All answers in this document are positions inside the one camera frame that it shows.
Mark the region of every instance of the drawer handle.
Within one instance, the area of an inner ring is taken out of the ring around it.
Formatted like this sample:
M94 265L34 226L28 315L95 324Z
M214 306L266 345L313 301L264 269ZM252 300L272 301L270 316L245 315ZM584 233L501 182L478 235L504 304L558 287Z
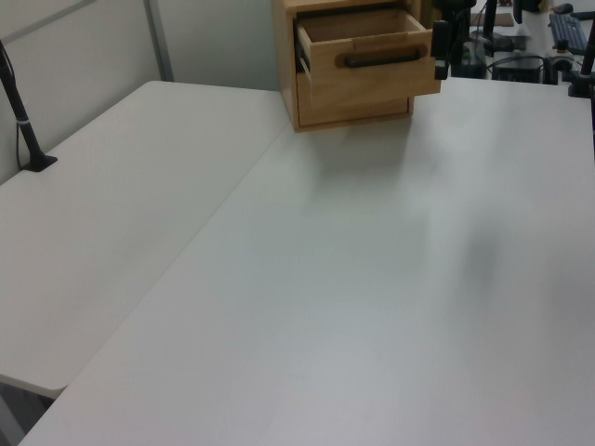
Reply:
M354 60L345 58L345 66L349 68L364 68L364 67L377 67L378 65L389 65L391 63L404 63L404 62L415 62L421 59L421 52L416 49L414 54L406 56L397 56L395 58L382 58L375 60Z

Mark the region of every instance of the keyboard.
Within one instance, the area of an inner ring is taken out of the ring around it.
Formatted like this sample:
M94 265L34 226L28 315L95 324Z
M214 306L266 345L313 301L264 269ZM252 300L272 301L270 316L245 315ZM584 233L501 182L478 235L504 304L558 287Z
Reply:
M568 41L568 51L585 55L587 39L580 27L580 21L566 14L549 14L549 26L556 46L561 40Z

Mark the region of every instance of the white desk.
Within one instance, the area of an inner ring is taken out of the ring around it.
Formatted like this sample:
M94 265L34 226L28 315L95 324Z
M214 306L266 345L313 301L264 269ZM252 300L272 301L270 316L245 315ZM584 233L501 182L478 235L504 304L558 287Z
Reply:
M0 382L58 396L287 123L276 93L150 83L2 185Z
M591 444L593 169L543 85L286 128L22 445Z

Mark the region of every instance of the wooden drawer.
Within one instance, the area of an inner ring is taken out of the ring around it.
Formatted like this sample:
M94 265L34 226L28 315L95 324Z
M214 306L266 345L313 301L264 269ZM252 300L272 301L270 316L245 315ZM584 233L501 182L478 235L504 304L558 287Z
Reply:
M404 118L413 112L413 98L399 98L395 100L359 103L350 105L347 102L325 107L313 107L311 103L310 81L306 74L297 74L297 96L299 97L299 128L310 130L311 126L346 125L362 120L362 117L372 117L374 121Z
M296 34L313 108L386 104L440 92L431 31L402 9L298 17Z

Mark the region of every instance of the wooden drawer unit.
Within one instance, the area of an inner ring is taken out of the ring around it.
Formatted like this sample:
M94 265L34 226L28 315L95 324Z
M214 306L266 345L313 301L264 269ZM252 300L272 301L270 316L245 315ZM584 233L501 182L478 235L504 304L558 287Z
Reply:
M272 0L279 84L296 130L411 116L440 92L419 0Z

